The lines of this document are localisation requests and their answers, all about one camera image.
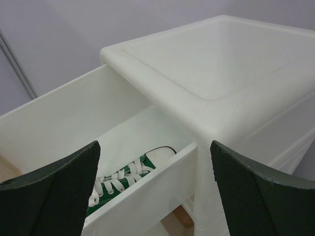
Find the beige drawer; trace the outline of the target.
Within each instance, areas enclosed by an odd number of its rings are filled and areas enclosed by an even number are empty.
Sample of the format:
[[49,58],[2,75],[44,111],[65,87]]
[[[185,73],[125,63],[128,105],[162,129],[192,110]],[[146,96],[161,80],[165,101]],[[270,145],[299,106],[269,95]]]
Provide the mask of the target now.
[[107,176],[169,146],[177,154],[86,218],[84,236],[165,236],[161,220],[194,191],[197,144],[176,120],[109,66],[101,66],[0,118],[0,155],[28,173],[92,141]]

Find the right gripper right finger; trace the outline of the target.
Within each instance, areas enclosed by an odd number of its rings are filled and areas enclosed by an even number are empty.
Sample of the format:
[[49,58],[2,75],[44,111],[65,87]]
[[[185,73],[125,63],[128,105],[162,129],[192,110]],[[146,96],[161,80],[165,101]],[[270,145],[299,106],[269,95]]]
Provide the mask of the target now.
[[230,235],[313,236],[315,183],[249,159],[218,141],[210,146]]

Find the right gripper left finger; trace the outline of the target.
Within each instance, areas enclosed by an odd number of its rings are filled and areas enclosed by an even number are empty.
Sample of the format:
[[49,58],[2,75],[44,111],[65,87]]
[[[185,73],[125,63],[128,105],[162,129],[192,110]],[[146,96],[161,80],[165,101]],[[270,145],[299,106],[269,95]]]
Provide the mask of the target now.
[[100,145],[0,184],[2,236],[79,236],[92,194]]

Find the green sneaker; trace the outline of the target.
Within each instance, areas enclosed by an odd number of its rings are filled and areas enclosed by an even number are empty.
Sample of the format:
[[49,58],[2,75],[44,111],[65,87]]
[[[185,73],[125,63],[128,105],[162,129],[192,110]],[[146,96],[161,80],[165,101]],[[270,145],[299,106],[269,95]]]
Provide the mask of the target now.
[[177,154],[168,146],[155,148],[109,176],[97,177],[89,197],[87,216],[91,215],[130,186]]

